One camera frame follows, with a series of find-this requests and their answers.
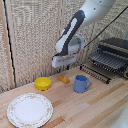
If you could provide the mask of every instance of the yellow bowl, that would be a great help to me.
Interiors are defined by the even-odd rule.
[[[36,88],[39,90],[47,90],[50,88],[51,80],[47,77],[39,77],[35,80]]]

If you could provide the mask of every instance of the white plate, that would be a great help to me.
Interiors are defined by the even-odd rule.
[[[52,116],[51,102],[44,96],[28,93],[14,99],[8,109],[9,121],[19,128],[37,128]]]

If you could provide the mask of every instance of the blue cup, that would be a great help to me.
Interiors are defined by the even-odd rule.
[[[75,77],[75,82],[74,82],[74,90],[78,93],[83,93],[89,89],[89,87],[92,85],[92,82],[83,75],[77,75]]]

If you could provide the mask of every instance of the wooden table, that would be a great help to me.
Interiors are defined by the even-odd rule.
[[[93,83],[87,92],[81,94],[73,90],[78,74],[86,75]],[[71,82],[58,81],[59,75],[68,77]],[[52,84],[47,91],[39,91],[34,83],[30,83],[0,95],[0,128],[15,128],[8,121],[6,111],[14,98],[25,93],[44,95],[53,104],[53,116],[41,128],[109,128],[128,101],[128,81],[125,78],[117,78],[106,85],[79,68],[49,78]]]

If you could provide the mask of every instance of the black cable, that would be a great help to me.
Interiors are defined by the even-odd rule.
[[[87,45],[85,45],[85,47],[87,47],[88,45],[90,45],[107,27],[109,27],[126,9],[128,8],[128,6],[110,23],[108,24],[92,41],[90,41]]]

